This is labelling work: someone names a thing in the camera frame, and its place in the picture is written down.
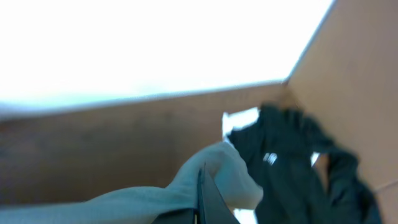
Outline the black garment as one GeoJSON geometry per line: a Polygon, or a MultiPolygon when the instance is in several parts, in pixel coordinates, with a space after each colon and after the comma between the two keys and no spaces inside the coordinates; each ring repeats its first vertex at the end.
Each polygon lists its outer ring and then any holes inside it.
{"type": "Polygon", "coordinates": [[[259,223],[382,223],[358,158],[302,110],[263,105],[253,124],[227,138],[263,189],[259,223]]]}

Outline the white garment under pile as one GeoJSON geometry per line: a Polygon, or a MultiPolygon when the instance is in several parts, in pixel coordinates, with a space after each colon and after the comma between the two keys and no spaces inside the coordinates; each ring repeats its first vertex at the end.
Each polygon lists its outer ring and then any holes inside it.
{"type": "Polygon", "coordinates": [[[236,113],[224,112],[221,119],[222,137],[226,138],[234,130],[241,130],[253,125],[257,122],[259,113],[260,109],[258,108],[250,108],[236,113]]]}

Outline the khaki green shorts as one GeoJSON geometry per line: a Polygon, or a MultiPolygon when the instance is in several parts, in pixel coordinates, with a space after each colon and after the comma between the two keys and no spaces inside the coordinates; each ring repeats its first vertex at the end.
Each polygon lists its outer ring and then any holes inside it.
{"type": "Polygon", "coordinates": [[[197,208],[198,175],[207,171],[226,208],[253,210],[263,189],[227,142],[210,145],[187,160],[168,186],[129,187],[78,203],[1,209],[1,223],[151,223],[160,214],[197,208]]]}

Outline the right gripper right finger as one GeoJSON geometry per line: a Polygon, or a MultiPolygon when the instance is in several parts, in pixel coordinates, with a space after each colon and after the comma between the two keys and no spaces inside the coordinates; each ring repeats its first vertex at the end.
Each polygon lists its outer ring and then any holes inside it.
{"type": "Polygon", "coordinates": [[[239,224],[205,168],[198,173],[197,193],[200,224],[239,224]]]}

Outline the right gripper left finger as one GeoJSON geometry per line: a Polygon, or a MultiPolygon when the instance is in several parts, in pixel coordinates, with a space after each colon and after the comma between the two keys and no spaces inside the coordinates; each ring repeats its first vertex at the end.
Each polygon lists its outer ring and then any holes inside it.
{"type": "Polygon", "coordinates": [[[196,224],[197,211],[192,208],[160,214],[151,224],[196,224]]]}

